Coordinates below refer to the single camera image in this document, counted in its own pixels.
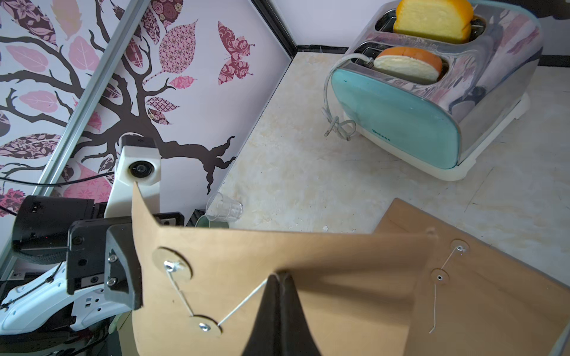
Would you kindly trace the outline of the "aluminium rail left wall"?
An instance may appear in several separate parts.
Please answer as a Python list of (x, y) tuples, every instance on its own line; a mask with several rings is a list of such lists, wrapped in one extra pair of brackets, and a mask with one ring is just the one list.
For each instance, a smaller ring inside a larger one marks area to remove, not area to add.
[(15, 274), (11, 226), (28, 195), (46, 195), (140, 32), (146, 1), (1, 3), (1, 278)]

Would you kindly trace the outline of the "mint green toaster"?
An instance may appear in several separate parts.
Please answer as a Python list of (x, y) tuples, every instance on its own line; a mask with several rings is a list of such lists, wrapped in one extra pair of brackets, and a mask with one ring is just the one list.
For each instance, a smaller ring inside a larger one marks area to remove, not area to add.
[[(479, 155), (528, 111), (527, 87), (543, 52), (538, 18), (514, 4), (473, 1), (464, 44), (397, 34), (398, 2), (384, 4), (344, 57), (331, 68), (325, 93), (328, 131), (350, 140), (360, 133), (419, 170), (444, 181), (466, 177)], [(431, 83), (380, 71), (379, 56), (397, 47), (441, 60)]]

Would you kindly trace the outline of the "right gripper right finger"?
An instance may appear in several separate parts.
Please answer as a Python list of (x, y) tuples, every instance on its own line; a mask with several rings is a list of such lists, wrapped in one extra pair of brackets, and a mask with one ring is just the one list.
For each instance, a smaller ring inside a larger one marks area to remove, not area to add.
[(279, 274), (281, 286), (281, 355), (321, 355), (311, 335), (298, 291), (289, 272)]

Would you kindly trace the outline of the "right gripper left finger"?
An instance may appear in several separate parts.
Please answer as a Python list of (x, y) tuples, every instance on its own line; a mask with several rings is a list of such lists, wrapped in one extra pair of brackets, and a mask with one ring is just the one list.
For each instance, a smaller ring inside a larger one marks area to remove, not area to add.
[(279, 277), (267, 280), (249, 340), (242, 355), (281, 354), (281, 286)]

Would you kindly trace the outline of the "clear plastic cup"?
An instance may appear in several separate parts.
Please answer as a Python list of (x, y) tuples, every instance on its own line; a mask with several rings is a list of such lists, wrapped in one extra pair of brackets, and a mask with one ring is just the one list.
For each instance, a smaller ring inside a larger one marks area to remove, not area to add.
[(243, 204), (218, 192), (206, 205), (206, 216), (213, 221), (233, 223), (243, 214)]

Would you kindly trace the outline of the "brown file bag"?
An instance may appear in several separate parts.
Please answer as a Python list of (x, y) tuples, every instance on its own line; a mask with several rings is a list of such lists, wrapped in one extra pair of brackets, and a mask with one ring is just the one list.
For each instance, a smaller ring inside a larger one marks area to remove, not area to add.
[(402, 355), (433, 232), (160, 225), (133, 191), (140, 355)]
[(569, 288), (395, 199), (377, 231), (439, 240), (418, 280), (407, 355), (569, 353)]

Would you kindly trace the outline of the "green cup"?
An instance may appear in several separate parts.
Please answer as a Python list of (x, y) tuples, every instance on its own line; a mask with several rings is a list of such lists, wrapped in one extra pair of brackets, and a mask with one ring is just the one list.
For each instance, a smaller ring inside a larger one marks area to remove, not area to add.
[(228, 228), (228, 222), (210, 220), (206, 215), (197, 219), (196, 228)]

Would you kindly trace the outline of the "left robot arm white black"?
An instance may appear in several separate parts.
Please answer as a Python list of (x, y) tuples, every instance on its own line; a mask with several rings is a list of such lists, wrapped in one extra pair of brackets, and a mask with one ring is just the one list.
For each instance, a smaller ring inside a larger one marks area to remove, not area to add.
[(132, 206), (26, 197), (13, 253), (49, 270), (1, 293), (3, 355), (73, 355), (108, 336), (111, 320), (142, 306)]

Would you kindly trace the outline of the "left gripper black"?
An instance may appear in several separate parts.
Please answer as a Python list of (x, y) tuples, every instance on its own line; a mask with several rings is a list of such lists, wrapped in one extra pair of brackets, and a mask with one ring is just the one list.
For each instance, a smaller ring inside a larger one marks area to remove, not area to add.
[(105, 299), (129, 310), (142, 307), (142, 272), (132, 218), (115, 217), (74, 222), (68, 230), (67, 293), (102, 284)]

